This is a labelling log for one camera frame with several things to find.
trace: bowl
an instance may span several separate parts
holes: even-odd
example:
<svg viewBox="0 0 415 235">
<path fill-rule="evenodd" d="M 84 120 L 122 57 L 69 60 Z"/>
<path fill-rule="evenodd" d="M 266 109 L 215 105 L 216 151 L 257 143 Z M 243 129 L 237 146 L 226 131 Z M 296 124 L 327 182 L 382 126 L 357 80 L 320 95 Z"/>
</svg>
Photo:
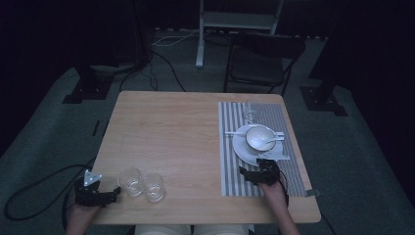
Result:
<svg viewBox="0 0 415 235">
<path fill-rule="evenodd" d="M 262 144 L 264 140 L 274 138 L 274 131 L 266 126 L 258 125 L 251 127 L 245 135 L 248 144 L 258 151 L 268 151 L 275 146 L 275 141 Z"/>
</svg>

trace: black chair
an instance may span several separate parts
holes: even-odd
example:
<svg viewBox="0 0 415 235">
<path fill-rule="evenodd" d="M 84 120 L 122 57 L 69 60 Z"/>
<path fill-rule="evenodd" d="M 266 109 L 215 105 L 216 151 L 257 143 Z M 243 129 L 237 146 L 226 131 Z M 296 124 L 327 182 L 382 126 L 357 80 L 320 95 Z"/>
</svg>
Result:
<svg viewBox="0 0 415 235">
<path fill-rule="evenodd" d="M 305 43 L 299 38 L 258 32 L 236 34 L 230 44 L 223 92 L 228 82 L 270 86 L 268 93 L 284 84 L 284 96 L 293 64 L 304 50 Z"/>
</svg>

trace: table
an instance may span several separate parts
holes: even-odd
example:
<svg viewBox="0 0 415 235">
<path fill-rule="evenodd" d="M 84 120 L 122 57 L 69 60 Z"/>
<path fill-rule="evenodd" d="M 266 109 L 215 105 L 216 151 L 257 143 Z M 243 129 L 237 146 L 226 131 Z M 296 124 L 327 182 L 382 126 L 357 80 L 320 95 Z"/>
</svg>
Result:
<svg viewBox="0 0 415 235">
<path fill-rule="evenodd" d="M 248 29 L 266 29 L 270 34 L 275 34 L 277 24 L 280 20 L 281 9 L 285 0 L 280 0 L 275 14 L 248 14 L 248 13 L 228 13 L 228 12 L 208 12 L 205 11 L 205 1 L 201 0 L 199 14 L 199 43 L 198 54 L 196 56 L 196 68 L 204 65 L 205 53 L 205 26 L 212 27 L 236 27 Z"/>
<path fill-rule="evenodd" d="M 100 192 L 114 190 L 116 175 L 136 166 L 163 176 L 165 198 L 149 203 L 144 196 L 121 192 L 118 202 L 101 210 L 96 224 L 274 223 L 261 197 L 222 197 L 218 102 L 252 97 L 281 104 L 295 146 L 305 189 L 311 189 L 284 101 L 275 94 L 123 91 L 116 101 L 93 172 L 103 174 Z M 291 197 L 297 223 L 317 222 L 313 196 Z"/>
</svg>

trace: placemat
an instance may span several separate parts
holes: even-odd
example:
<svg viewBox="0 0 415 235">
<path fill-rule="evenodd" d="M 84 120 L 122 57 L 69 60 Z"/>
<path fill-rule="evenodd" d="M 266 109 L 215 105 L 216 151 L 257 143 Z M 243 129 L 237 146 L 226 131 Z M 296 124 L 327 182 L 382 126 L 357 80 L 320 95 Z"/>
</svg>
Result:
<svg viewBox="0 0 415 235">
<path fill-rule="evenodd" d="M 305 188 L 302 183 L 296 155 L 290 140 L 290 134 L 285 123 L 281 106 L 278 104 L 251 104 L 260 106 L 261 118 L 258 124 L 263 124 L 285 134 L 282 141 L 283 154 L 290 156 L 289 160 L 278 161 L 278 166 L 288 178 L 288 193 L 290 196 L 305 196 Z M 250 196 L 259 197 L 263 193 L 259 187 L 244 179 L 239 173 L 239 166 L 247 170 L 258 171 L 259 167 L 242 161 L 232 147 L 232 135 L 226 131 L 236 131 L 239 127 L 248 124 L 243 116 L 245 104 L 235 102 L 219 102 L 219 138 L 220 138 L 220 167 L 222 196 Z"/>
</svg>

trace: pants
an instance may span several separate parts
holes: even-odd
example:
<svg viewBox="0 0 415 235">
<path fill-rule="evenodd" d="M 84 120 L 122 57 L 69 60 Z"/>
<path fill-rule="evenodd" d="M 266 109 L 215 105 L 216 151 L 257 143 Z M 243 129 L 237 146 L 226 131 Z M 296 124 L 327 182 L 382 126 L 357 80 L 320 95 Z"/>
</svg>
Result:
<svg viewBox="0 0 415 235">
<path fill-rule="evenodd" d="M 190 225 L 137 225 L 135 235 L 191 235 Z M 249 235 L 247 224 L 196 225 L 193 235 Z"/>
</svg>

